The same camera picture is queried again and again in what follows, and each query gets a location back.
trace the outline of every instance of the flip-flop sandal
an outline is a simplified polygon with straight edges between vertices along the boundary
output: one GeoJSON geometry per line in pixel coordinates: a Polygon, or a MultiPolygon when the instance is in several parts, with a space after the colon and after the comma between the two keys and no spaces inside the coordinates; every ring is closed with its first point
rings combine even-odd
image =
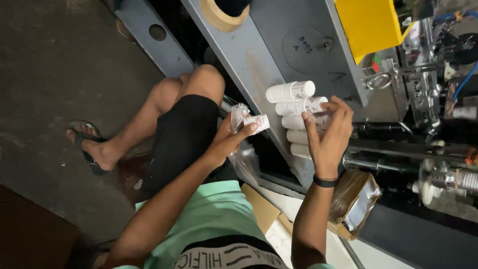
{"type": "Polygon", "coordinates": [[[101,136],[101,133],[99,132],[98,128],[96,128],[96,126],[94,126],[90,122],[82,121],[82,120],[74,120],[74,121],[70,122],[70,124],[68,124],[68,130],[73,130],[73,132],[75,132],[75,147],[77,149],[83,151],[83,155],[85,156],[86,161],[88,161],[90,163],[90,168],[91,168],[91,171],[93,172],[93,175],[95,175],[95,176],[106,175],[109,171],[105,171],[105,170],[101,169],[101,167],[93,159],[93,157],[88,152],[84,151],[81,147],[81,143],[85,139],[86,140],[93,140],[93,141],[99,142],[99,143],[107,141],[106,139],[104,139],[101,136]],[[77,131],[75,129],[76,127],[82,126],[82,125],[86,125],[86,126],[92,128],[92,129],[94,129],[96,131],[96,133],[99,135],[99,137],[91,135],[91,134],[87,134],[87,133],[84,133],[84,132],[80,132],[80,131],[77,131]]]}

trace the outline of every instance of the man's right hand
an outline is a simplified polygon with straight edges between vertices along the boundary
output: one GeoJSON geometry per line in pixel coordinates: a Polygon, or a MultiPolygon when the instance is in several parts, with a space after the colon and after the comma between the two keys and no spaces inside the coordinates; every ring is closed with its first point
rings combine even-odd
{"type": "Polygon", "coordinates": [[[302,118],[307,129],[309,150],[314,161],[315,174],[320,179],[335,179],[338,176],[338,165],[352,134],[354,112],[337,96],[332,96],[330,102],[323,103],[321,106],[334,113],[332,122],[321,139],[315,129],[314,117],[307,112],[303,112],[302,118]]]}

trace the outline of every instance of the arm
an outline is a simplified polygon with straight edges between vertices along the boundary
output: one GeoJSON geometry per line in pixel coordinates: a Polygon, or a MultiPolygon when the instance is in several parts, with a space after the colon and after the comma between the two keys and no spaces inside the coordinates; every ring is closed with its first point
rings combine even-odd
{"type": "Polygon", "coordinates": [[[230,115],[219,127],[209,149],[196,162],[146,202],[130,220],[102,268],[141,266],[173,227],[189,199],[212,170],[221,166],[238,144],[257,129],[253,123],[230,133],[230,115]]]}
{"type": "MultiPolygon", "coordinates": [[[[334,112],[324,137],[319,139],[313,117],[303,113],[309,150],[314,161],[315,174],[320,179],[337,178],[338,164],[352,133],[353,111],[339,98],[322,105],[334,112]]],[[[326,232],[330,202],[334,188],[321,188],[312,183],[295,218],[292,235],[292,264],[295,269],[306,269],[317,263],[326,263],[326,232]]]]}

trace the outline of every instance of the foot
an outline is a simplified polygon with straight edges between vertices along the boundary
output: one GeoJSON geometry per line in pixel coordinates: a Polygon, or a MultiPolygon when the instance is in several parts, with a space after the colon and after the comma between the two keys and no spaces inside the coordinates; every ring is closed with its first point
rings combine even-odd
{"type": "MultiPolygon", "coordinates": [[[[77,126],[75,130],[99,137],[95,129],[86,125],[77,126]]],[[[73,130],[69,129],[66,131],[66,137],[68,137],[72,143],[75,142],[75,136],[76,134],[73,130]]],[[[115,158],[114,152],[108,150],[106,143],[107,142],[98,143],[92,140],[83,140],[81,148],[93,157],[101,169],[111,171],[114,169],[119,158],[115,158]]]]}

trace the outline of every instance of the metal ring handle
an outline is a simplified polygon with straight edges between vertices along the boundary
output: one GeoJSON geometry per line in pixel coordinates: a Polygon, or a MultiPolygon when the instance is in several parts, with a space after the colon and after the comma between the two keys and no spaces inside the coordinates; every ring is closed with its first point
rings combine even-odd
{"type": "Polygon", "coordinates": [[[365,85],[367,86],[367,88],[369,88],[370,90],[383,90],[384,88],[390,86],[391,84],[391,79],[392,79],[392,76],[389,74],[389,73],[378,73],[378,74],[375,74],[375,75],[372,75],[370,76],[367,81],[365,82],[365,85]],[[375,87],[375,82],[377,82],[377,80],[379,79],[382,79],[382,78],[386,78],[387,79],[387,83],[385,83],[384,85],[382,86],[379,86],[379,87],[375,87]]]}

